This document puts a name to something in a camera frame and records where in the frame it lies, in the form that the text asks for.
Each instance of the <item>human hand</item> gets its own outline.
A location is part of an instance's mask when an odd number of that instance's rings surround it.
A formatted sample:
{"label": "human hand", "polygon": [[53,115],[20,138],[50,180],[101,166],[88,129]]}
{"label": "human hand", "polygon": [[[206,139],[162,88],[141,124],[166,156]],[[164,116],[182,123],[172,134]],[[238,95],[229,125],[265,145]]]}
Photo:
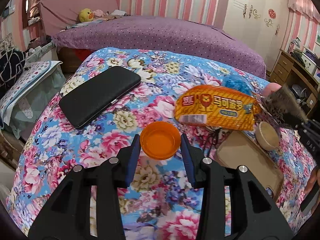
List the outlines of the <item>human hand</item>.
{"label": "human hand", "polygon": [[[318,183],[320,186],[320,169],[317,166],[313,168],[311,175],[310,175],[310,179],[308,180],[308,183],[307,183],[306,187],[304,188],[305,195],[309,194],[309,192],[312,190],[315,183]],[[311,209],[311,214],[313,214],[313,212],[316,210],[319,203],[320,203],[320,195],[318,197],[316,204]]]}

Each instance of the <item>orange cup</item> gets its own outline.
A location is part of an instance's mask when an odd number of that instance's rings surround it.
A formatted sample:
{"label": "orange cup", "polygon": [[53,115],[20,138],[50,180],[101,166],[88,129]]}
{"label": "orange cup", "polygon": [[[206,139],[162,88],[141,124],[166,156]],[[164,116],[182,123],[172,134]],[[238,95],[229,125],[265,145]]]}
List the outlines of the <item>orange cup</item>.
{"label": "orange cup", "polygon": [[143,151],[152,159],[166,160],[180,147],[179,130],[167,122],[153,122],[141,132],[140,144]]}

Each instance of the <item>barcode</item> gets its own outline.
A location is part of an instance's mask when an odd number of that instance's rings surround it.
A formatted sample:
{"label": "barcode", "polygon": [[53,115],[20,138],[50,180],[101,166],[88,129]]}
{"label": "barcode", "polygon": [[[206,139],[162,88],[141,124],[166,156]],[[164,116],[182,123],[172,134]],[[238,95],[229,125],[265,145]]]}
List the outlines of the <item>barcode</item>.
{"label": "barcode", "polygon": [[187,114],[182,115],[179,118],[179,122],[182,123],[207,123],[206,114]]}

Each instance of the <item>blue floral fabric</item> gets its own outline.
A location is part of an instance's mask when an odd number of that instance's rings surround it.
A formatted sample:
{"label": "blue floral fabric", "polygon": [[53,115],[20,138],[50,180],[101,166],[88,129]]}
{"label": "blue floral fabric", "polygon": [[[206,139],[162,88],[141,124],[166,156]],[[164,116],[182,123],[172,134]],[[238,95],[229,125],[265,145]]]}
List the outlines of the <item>blue floral fabric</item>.
{"label": "blue floral fabric", "polygon": [[[86,80],[116,65],[139,74],[141,85],[85,128],[74,129],[59,108],[59,100]],[[130,145],[134,135],[140,134],[154,121],[173,124],[181,133],[187,134],[191,144],[204,147],[210,136],[209,130],[179,124],[173,117],[175,101],[196,85],[221,85],[224,76],[229,74],[243,78],[256,94],[268,84],[228,65],[172,52],[116,48],[94,52],[55,95],[37,121],[24,147],[13,188],[7,198],[9,214],[27,235],[44,203],[73,166],[100,165],[116,156],[122,147]],[[83,98],[83,103],[86,104],[86,98]],[[280,129],[280,133],[280,147],[269,152],[285,178],[277,205],[292,229],[297,231],[306,219],[301,216],[299,204],[314,163],[292,131]],[[229,131],[222,130],[217,146],[228,134]],[[246,134],[254,139],[253,132]],[[214,158],[215,151],[211,150],[210,157]],[[202,194],[201,189],[193,189],[188,182],[179,151],[165,161],[153,160],[141,151],[130,187],[118,189],[126,238],[195,239]],[[227,187],[225,194],[225,233],[229,235],[231,205]],[[90,209],[92,235],[97,235],[95,201],[96,189],[93,187]]]}

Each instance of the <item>orange food packaging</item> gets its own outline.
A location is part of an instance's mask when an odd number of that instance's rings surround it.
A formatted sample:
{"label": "orange food packaging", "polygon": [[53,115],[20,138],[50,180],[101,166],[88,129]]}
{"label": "orange food packaging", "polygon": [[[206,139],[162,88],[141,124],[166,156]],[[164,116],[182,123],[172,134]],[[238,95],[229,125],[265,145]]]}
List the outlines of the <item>orange food packaging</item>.
{"label": "orange food packaging", "polygon": [[260,112],[253,97],[226,87],[200,85],[179,97],[174,117],[183,124],[252,131],[254,114]]}

